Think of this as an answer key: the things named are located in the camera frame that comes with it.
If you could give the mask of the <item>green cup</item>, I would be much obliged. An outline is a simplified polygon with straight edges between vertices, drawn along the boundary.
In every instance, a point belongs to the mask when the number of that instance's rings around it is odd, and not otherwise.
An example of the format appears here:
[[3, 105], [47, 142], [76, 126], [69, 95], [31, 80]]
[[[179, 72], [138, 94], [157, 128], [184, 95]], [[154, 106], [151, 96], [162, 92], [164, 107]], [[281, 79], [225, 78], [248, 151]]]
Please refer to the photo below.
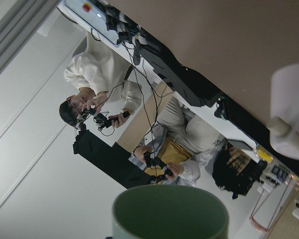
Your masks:
[[112, 207], [115, 239], [226, 239], [229, 215], [213, 194], [177, 185], [138, 186]]

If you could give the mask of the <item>pink cup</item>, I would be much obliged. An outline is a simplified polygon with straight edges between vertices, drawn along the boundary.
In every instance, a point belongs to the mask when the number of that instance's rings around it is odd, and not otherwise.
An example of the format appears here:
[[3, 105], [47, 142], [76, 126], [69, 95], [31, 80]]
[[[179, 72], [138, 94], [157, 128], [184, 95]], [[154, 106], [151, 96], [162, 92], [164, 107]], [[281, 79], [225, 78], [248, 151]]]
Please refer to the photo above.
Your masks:
[[299, 160], [299, 63], [277, 70], [271, 79], [271, 147]]

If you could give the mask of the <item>seated person beige trousers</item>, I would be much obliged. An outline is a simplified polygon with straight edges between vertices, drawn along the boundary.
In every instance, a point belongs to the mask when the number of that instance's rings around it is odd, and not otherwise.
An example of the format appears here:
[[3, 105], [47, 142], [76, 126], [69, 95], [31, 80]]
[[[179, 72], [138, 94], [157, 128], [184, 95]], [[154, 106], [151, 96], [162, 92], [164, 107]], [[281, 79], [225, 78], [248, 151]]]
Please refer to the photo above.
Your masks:
[[153, 141], [141, 142], [129, 157], [129, 161], [148, 175], [155, 177], [164, 173], [158, 166], [146, 166], [144, 154], [158, 157], [173, 175], [161, 180], [163, 185], [196, 185], [200, 170], [207, 166], [220, 149], [224, 136], [200, 116], [186, 119], [179, 101], [171, 98], [157, 118], [153, 129]]

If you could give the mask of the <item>person in white shirt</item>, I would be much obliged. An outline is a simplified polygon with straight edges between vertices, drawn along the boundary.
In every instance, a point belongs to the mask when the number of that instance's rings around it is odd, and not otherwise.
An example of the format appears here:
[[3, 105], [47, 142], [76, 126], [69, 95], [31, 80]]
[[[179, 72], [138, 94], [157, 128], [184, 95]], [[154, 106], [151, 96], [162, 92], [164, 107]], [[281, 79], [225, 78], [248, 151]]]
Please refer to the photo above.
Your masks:
[[129, 81], [133, 67], [101, 40], [86, 36], [87, 46], [73, 56], [64, 70], [64, 79], [79, 93], [68, 96], [60, 105], [59, 114], [72, 127], [84, 110], [96, 107], [99, 113], [106, 103], [123, 102], [123, 112], [135, 113], [142, 102], [141, 85]]

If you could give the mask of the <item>black backpack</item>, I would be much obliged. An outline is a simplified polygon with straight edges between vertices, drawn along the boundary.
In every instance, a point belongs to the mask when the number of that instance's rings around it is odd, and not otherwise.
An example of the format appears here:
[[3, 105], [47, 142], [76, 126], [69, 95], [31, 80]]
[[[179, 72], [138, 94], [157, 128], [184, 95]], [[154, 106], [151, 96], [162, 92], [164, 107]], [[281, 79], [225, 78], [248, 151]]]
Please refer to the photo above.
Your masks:
[[255, 162], [242, 150], [225, 142], [214, 160], [212, 178], [220, 190], [231, 192], [235, 200], [239, 195], [246, 196], [254, 182], [260, 182], [267, 166], [266, 161]]

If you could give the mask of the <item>blue teach pendant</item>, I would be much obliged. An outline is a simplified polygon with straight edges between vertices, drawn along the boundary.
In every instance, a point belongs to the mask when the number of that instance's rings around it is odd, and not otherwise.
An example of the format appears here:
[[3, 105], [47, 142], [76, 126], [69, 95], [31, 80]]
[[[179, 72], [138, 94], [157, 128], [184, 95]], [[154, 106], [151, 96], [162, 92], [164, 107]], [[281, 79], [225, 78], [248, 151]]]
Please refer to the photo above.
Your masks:
[[98, 0], [65, 0], [64, 4], [89, 26], [88, 29], [95, 30], [115, 47], [119, 47], [118, 34], [114, 30], [107, 29], [106, 13], [101, 2]]

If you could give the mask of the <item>aluminium frame post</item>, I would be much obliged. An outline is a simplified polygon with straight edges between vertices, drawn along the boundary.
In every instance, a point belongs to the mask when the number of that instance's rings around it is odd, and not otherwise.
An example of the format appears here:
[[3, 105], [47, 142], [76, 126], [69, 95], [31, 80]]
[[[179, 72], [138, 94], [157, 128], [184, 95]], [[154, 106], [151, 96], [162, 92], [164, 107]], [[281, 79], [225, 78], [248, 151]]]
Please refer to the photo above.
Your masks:
[[0, 74], [58, 6], [58, 0], [17, 0], [0, 20]]

